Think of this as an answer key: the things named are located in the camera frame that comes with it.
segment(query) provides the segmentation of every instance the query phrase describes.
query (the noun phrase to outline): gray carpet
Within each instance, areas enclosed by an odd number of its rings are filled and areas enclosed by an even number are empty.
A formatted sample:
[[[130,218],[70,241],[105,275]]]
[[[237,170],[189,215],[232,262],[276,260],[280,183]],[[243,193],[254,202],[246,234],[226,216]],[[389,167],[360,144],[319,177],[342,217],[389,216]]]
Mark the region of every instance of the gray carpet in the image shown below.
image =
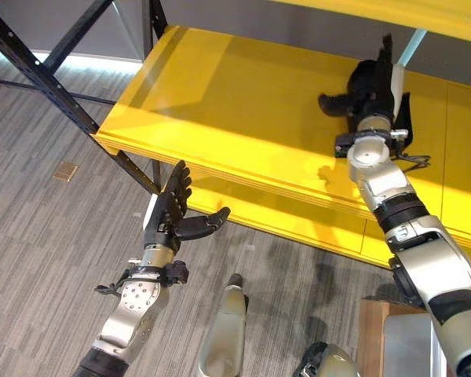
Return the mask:
[[[61,68],[69,89],[116,99],[131,75]],[[26,82],[0,57],[0,79]],[[101,122],[110,107],[80,101]],[[152,175],[152,165],[134,156]],[[52,178],[67,160],[72,182]],[[0,376],[67,376],[115,300],[93,292],[141,256],[148,194],[40,93],[0,86]],[[197,353],[234,272],[250,297],[245,376],[290,376],[308,345],[355,355],[360,299],[398,298],[384,269],[227,224],[183,243],[188,284],[171,290],[128,375],[195,375]]]

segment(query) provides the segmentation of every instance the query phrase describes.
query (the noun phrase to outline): robotic arm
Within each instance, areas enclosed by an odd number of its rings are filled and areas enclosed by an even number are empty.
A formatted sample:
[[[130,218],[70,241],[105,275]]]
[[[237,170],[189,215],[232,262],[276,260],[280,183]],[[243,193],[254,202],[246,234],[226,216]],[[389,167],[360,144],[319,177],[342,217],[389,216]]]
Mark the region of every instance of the robotic arm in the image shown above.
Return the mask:
[[[144,255],[130,259],[117,284],[98,286],[103,295],[115,295],[119,303],[104,324],[74,377],[122,377],[148,339],[155,318],[169,301],[168,288],[185,284],[188,270],[174,261],[181,241],[208,236],[223,225],[230,210],[210,216],[183,218],[187,211],[189,169],[180,161],[164,189],[152,195],[144,220]]]
[[[391,64],[391,49],[388,35],[377,60],[358,64],[348,93],[322,94],[319,106],[348,119],[349,134],[337,137],[335,155],[347,158],[349,176],[394,253],[389,264],[396,285],[431,315],[454,373],[471,376],[471,261],[393,162],[405,159],[413,169],[429,165],[428,156],[403,153],[413,137],[409,93],[400,94],[402,68]],[[401,104],[395,106],[395,98]]]

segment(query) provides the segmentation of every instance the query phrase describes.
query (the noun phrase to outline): yellow shelf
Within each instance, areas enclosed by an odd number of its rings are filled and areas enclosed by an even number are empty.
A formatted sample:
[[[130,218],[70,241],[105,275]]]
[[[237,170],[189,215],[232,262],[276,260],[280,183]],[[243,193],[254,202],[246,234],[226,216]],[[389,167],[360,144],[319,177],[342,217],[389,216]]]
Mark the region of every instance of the yellow shelf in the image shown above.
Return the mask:
[[[388,268],[393,256],[374,221],[311,206],[269,192],[192,171],[190,208],[211,213],[231,208],[230,220]],[[471,249],[466,248],[471,257]]]
[[[95,138],[210,176],[372,219],[344,160],[333,157],[344,119],[325,116],[319,93],[340,93],[357,61],[186,27],[170,27]],[[414,144],[431,167],[409,178],[429,211],[471,247],[471,89],[408,72]],[[445,161],[457,159],[450,166]],[[468,203],[460,207],[455,192]]]
[[[471,41],[471,0],[275,0],[422,28]]]

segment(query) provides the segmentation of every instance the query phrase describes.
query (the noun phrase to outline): gray wall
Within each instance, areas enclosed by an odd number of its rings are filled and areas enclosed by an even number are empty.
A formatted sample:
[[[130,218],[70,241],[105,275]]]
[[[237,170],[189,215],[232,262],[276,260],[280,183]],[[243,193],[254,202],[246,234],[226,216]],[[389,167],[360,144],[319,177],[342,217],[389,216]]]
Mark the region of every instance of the gray wall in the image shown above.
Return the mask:
[[[0,14],[32,49],[52,49],[91,0],[0,0]],[[391,32],[398,57],[413,32],[394,24],[265,0],[162,0],[170,24],[201,27],[359,59]],[[141,0],[119,0],[142,45]],[[75,52],[140,58],[108,9]],[[428,33],[408,69],[471,85],[471,42]]]

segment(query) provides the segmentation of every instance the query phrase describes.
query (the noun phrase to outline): black metal frame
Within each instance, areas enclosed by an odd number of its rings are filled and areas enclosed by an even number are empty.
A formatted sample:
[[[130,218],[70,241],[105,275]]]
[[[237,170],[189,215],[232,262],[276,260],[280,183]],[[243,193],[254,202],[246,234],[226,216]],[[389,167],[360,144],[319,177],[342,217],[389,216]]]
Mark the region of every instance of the black metal frame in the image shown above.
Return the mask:
[[[9,80],[1,80],[0,79],[0,85],[15,86],[17,88],[28,89],[28,90],[40,90],[35,85],[23,84],[22,82],[15,82],[15,81],[9,81]],[[79,98],[81,100],[99,102],[100,104],[109,104],[111,106],[116,104],[115,101],[107,100],[105,98],[93,97],[93,96],[88,96],[86,94],[73,93],[73,92],[69,92],[69,93],[70,93],[70,95],[73,96],[73,98]]]
[[[99,126],[90,115],[84,111],[79,103],[77,103],[74,99],[74,95],[69,93],[57,81],[54,77],[54,72],[110,4],[111,0],[95,0],[57,44],[45,63],[38,61],[35,55],[33,55],[2,18],[0,18],[0,52],[33,82],[34,86],[32,88],[28,86],[28,89],[42,91],[57,108],[70,118],[71,121],[100,148],[102,147],[91,137],[91,134],[97,132]],[[162,6],[159,0],[148,0],[148,7],[148,14],[151,17],[151,32],[153,28],[158,38],[160,38],[167,26]],[[5,85],[26,87],[26,84],[5,82],[5,80],[0,81],[3,81],[0,83]],[[107,154],[144,189],[150,193],[160,192],[160,165],[158,161],[152,160],[154,183],[124,152],[119,151],[116,156],[109,153]]]
[[[44,61],[44,65],[51,73],[57,71],[68,54],[78,45],[84,38],[87,31],[100,18],[107,7],[110,6],[112,0],[95,0],[93,4],[80,16],[77,22],[68,30],[64,37],[53,48],[50,55]]]

